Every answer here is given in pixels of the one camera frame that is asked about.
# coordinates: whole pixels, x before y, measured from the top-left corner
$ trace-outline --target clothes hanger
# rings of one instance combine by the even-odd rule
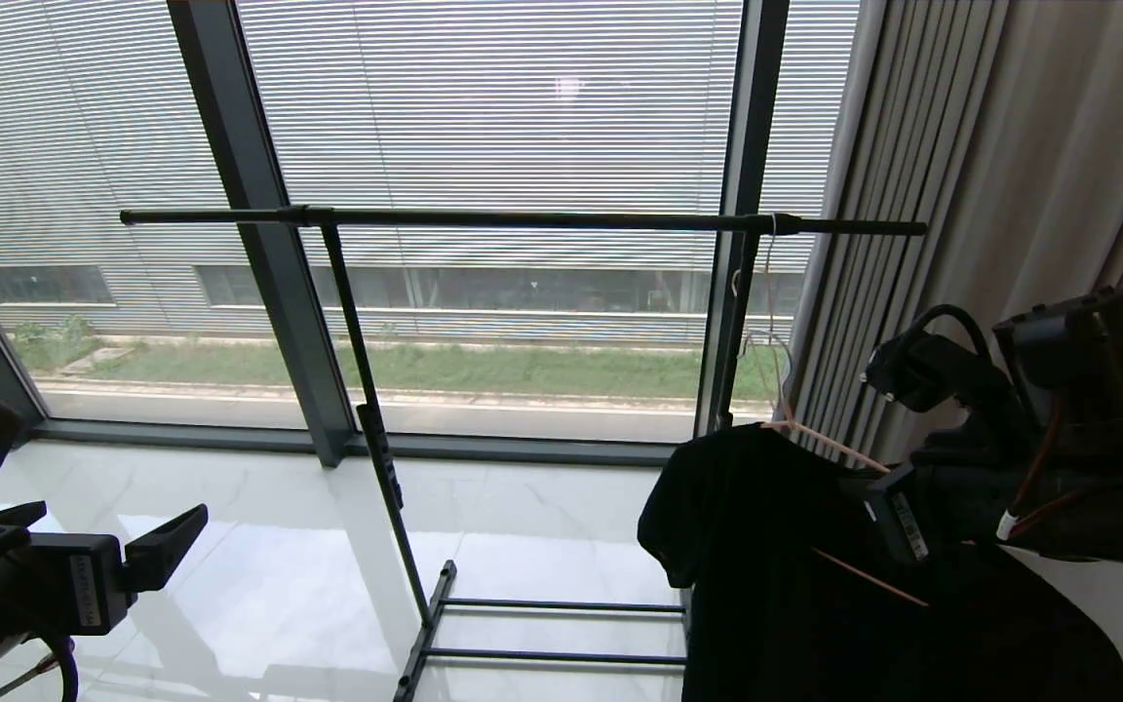
[[[774,344],[777,344],[780,348],[783,348],[784,355],[787,357],[787,363],[788,363],[787,373],[792,373],[794,371],[794,359],[792,358],[792,348],[789,348],[786,344],[784,344],[783,339],[780,339],[776,334],[774,334],[774,322],[775,322],[774,284],[770,283],[770,254],[774,253],[774,241],[776,239],[776,233],[777,233],[777,219],[774,219],[774,228],[772,229],[770,234],[770,245],[768,245],[768,248],[765,252],[765,288],[766,288],[766,298],[768,301],[768,312],[770,312],[770,328],[766,332],[767,336],[766,346],[770,347],[770,350],[774,352],[774,377],[776,382],[779,384],[779,388],[777,388],[779,392],[777,392],[776,394],[777,402],[775,403],[775,413],[777,413],[777,410],[783,410],[783,419],[776,419],[776,421],[761,422],[760,426],[761,428],[770,428],[770,430],[777,430],[777,428],[786,428],[786,430],[788,430],[789,432],[798,432],[810,436],[812,437],[812,439],[819,440],[820,444],[823,444],[824,446],[829,446],[830,448],[839,450],[840,454],[856,458],[857,462],[865,463],[865,465],[869,466],[870,468],[883,472],[884,474],[888,474],[888,472],[891,472],[891,468],[883,466],[882,463],[875,462],[874,458],[870,458],[865,454],[861,454],[860,450],[856,450],[855,448],[850,448],[850,446],[846,446],[839,444],[834,439],[830,439],[829,436],[825,436],[820,431],[814,430],[814,428],[806,427],[805,425],[800,423],[798,421],[796,421],[796,418],[794,418],[794,412],[792,411],[792,403],[787,402],[786,395],[783,392],[785,373],[783,373],[783,370],[780,370],[779,367],[779,354],[777,354],[777,350],[774,347]],[[739,293],[739,289],[737,289],[736,283],[737,279],[732,279],[731,288],[736,289],[736,294],[737,294]],[[751,283],[749,283],[749,290],[751,290],[751,288],[752,285]],[[757,374],[758,376],[761,377],[761,386],[765,388],[765,393],[769,395],[770,382],[768,382],[768,380],[765,377],[765,368],[761,364],[760,355],[757,354],[757,346],[751,343],[754,335],[755,331],[750,331],[749,334],[745,335],[743,352],[748,352],[749,347],[751,347],[752,363],[757,365]],[[856,565],[843,563],[843,560],[839,560],[837,557],[833,557],[830,554],[825,554],[824,550],[821,550],[821,548],[818,548],[816,546],[810,546],[810,548],[812,548],[812,551],[814,551],[814,554],[823,557],[824,559],[830,560],[831,564],[838,565],[839,567],[847,569],[848,573],[856,574],[856,576],[860,576],[866,581],[874,583],[874,585],[877,585],[878,587],[882,587],[883,590],[891,592],[892,595],[900,596],[900,599],[907,600],[913,604],[919,604],[921,605],[921,608],[930,608],[930,603],[928,603],[926,601],[919,599],[919,596],[910,595],[907,594],[907,592],[900,590],[900,587],[893,586],[888,582],[870,576],[870,574],[865,573],[865,571],[857,568]]]

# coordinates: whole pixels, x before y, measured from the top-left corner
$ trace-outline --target curtain fold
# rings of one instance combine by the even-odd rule
[[[930,224],[820,240],[794,334],[802,421],[893,462],[958,414],[861,386],[879,341],[940,302],[989,329],[1123,284],[1123,3],[861,6],[824,215]]]

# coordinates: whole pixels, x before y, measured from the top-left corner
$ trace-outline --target white label sticker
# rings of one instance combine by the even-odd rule
[[[895,516],[900,523],[904,525],[904,535],[909,537],[909,546],[912,547],[913,556],[919,560],[926,559],[930,548],[926,547],[926,538],[921,536],[921,528],[917,526],[917,517],[913,516],[913,508],[909,507],[909,498],[904,493],[896,492],[891,496],[891,505],[895,507]]]
[[[67,559],[67,565],[72,569],[72,594],[76,596],[76,618],[81,626],[102,626],[98,583],[93,582],[93,559],[89,556],[72,556]]]

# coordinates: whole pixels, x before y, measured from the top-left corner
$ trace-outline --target glass window pane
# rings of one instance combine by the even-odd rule
[[[0,321],[60,418],[302,427],[155,0],[0,0]]]
[[[257,0],[240,19],[294,203],[716,213],[741,4]],[[691,436],[712,235],[343,236],[391,430]]]
[[[792,0],[774,102],[770,147],[765,162],[763,212],[789,212],[800,217],[821,215],[834,122],[843,99],[859,12],[860,0]],[[784,341],[792,336],[812,244],[814,237],[811,235],[763,240],[757,259],[760,272],[752,279],[749,297],[750,331],[772,329]],[[772,284],[767,284],[764,272],[767,270]],[[774,303],[772,317],[770,298]],[[765,417],[768,403],[777,394],[773,356],[764,347],[767,337],[763,334],[755,338],[760,344],[760,354],[745,355],[736,375],[731,403],[736,421]],[[754,358],[761,359],[764,382]],[[779,367],[786,371],[785,359]]]

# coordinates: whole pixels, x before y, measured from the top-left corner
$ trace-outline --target road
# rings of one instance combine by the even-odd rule
[[[194,396],[167,392],[120,394],[43,389],[57,418],[181,425],[307,428],[293,396]],[[690,410],[549,408],[544,404],[394,403],[384,401],[392,432],[519,436],[539,439],[649,440],[691,438]],[[751,421],[738,418],[737,421]]]

